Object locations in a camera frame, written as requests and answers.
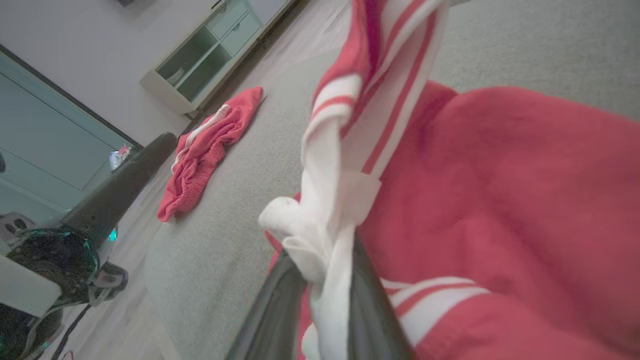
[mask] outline white object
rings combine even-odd
[[[55,282],[0,256],[0,303],[42,317],[62,291]]]
[[[179,68],[178,71],[175,72],[175,74],[171,75],[167,79],[167,81],[171,85],[176,85],[178,81],[180,81],[180,78],[182,78],[182,75],[184,75],[184,67]]]
[[[18,244],[16,234],[31,229],[35,223],[23,214],[11,212],[0,215],[0,255],[5,256]]]

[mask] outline red and white striped fabric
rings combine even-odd
[[[383,284],[418,358],[640,358],[640,125],[428,83],[447,11],[353,0],[303,138],[301,199],[260,214],[311,284],[304,356],[347,359],[357,226],[376,273],[403,281]]]
[[[460,302],[489,291],[475,282],[461,277],[438,277],[417,284],[381,279],[391,305],[404,333],[413,347],[417,347],[438,321]],[[312,324],[304,332],[301,342],[304,358],[320,360],[317,330]]]
[[[443,0],[353,1],[348,39],[303,137],[301,201],[277,198],[260,215],[312,284],[324,358],[347,359],[355,227],[425,89],[448,10]]]

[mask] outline red towel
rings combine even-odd
[[[262,88],[247,89],[227,101],[218,112],[178,141],[173,175],[166,185],[158,219],[167,222],[193,209],[207,182],[225,156],[224,145],[236,143],[260,104]]]

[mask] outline wooden floor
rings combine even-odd
[[[452,0],[452,5],[466,1]],[[210,101],[207,113],[214,113],[237,90],[266,84],[291,65],[341,47],[350,17],[348,0],[301,0],[263,46],[234,72],[224,91]],[[154,313],[142,274],[145,254],[160,227],[156,211],[169,176],[169,164],[165,163],[119,225],[120,236],[110,260],[129,271],[127,288],[116,299],[87,313],[63,354],[72,350],[75,360],[180,359]],[[70,324],[81,310],[67,311],[64,322]],[[58,342],[51,345],[44,359],[52,356]]]

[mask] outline cabinet drawer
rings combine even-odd
[[[242,0],[226,0],[225,5],[207,21],[207,26],[220,39],[247,12]]]
[[[259,28],[260,24],[251,15],[247,15],[231,29],[227,37],[222,40],[222,44],[229,50],[231,56],[235,56]]]

